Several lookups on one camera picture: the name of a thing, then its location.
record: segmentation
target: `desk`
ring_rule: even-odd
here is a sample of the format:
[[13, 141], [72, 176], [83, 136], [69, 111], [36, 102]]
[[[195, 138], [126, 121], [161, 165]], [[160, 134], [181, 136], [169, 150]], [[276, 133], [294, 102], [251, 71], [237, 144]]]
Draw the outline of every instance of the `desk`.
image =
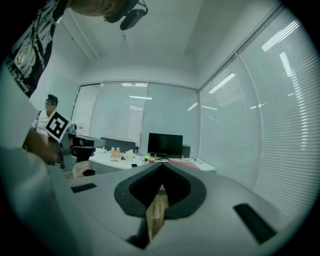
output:
[[[170, 158], [170, 160], [177, 161], [177, 162], [187, 162], [186, 160], [180, 160], [178, 158]], [[190, 162], [194, 163], [194, 165], [196, 165], [201, 171], [204, 171], [204, 172], [213, 172], [216, 170], [215, 167], [207, 164], [206, 162], [198, 163], [198, 162], [194, 162], [193, 160], [191, 160]], [[144, 163], [141, 164], [141, 161], [139, 160], [137, 161], [135, 158], [133, 158], [132, 161], [122, 160], [120, 162], [111, 162], [109, 151], [105, 153], [97, 153], [97, 152], [94, 153], [94, 156], [91, 156], [89, 158], [89, 163], [90, 163], [90, 169], [95, 170], [96, 174], [105, 174], [105, 173], [116, 172], [118, 170], [131, 169], [132, 168], [131, 164], [136, 164], [138, 166], [141, 166], [144, 164]]]

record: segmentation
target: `wall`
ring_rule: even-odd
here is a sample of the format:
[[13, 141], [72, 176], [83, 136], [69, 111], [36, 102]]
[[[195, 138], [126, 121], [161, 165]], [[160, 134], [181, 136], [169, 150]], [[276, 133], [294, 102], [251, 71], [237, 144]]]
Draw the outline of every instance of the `wall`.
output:
[[53, 94], [59, 100], [57, 109], [71, 118], [78, 91], [78, 77], [86, 65], [85, 59], [58, 25], [50, 61], [30, 98], [31, 103], [37, 110], [43, 110], [48, 94]]
[[149, 81], [195, 88], [197, 73], [194, 59], [169, 53], [115, 53], [90, 64], [81, 83], [101, 81]]
[[[207, 47], [205, 45], [202, 47], [202, 50], [195, 55], [200, 88], [216, 73], [220, 65], [228, 59], [244, 40], [248, 39], [248, 36], [258, 28], [278, 4], [279, 2], [276, 0], [246, 1], [246, 7], [242, 8], [241, 14], [238, 15], [232, 26], [225, 28], [228, 32], [224, 33], [221, 43], [217, 47]], [[207, 44], [211, 44], [212, 40], [207, 38], [206, 41], [208, 42]]]

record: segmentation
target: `black rubber pad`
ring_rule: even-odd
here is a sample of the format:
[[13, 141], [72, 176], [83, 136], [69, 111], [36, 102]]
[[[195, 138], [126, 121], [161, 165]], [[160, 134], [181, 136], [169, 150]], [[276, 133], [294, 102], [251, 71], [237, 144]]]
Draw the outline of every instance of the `black rubber pad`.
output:
[[78, 193], [78, 192], [93, 189], [95, 187], [97, 187], [95, 184], [88, 183], [88, 184], [84, 184], [84, 185], [80, 185], [80, 186], [73, 186], [71, 189], [72, 189], [73, 193]]
[[259, 244], [277, 234], [247, 203], [233, 207]]

